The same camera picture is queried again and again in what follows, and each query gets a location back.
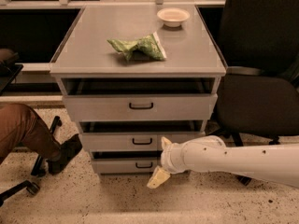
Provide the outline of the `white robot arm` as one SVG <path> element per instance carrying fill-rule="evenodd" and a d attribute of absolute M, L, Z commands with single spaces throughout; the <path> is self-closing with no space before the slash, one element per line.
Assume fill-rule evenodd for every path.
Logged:
<path fill-rule="evenodd" d="M 210 135 L 178 144 L 162 139 L 163 152 L 147 187 L 156 189 L 171 175 L 224 172 L 299 187 L 299 145 L 228 147 Z"/>

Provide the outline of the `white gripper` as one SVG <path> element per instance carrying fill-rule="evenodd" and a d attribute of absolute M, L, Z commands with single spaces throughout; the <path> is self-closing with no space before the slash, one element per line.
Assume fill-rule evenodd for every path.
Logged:
<path fill-rule="evenodd" d="M 161 138 L 161 166 L 157 166 L 149 179 L 147 187 L 156 189 L 170 178 L 170 174 L 180 174 L 187 170 L 183 161 L 182 145 L 172 143 L 166 137 Z"/>

